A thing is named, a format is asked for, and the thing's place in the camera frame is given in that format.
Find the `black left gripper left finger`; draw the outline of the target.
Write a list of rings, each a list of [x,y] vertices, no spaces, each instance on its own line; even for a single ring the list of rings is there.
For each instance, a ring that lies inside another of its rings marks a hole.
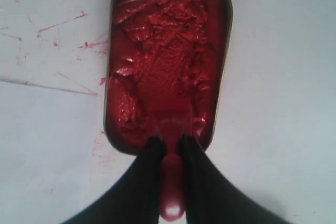
[[[123,176],[98,200],[65,223],[158,223],[164,144],[149,137]]]

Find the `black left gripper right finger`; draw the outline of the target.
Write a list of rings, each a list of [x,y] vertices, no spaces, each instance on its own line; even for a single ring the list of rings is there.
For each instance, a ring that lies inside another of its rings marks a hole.
[[[195,137],[182,136],[179,154],[185,163],[187,223],[286,223],[223,176]]]

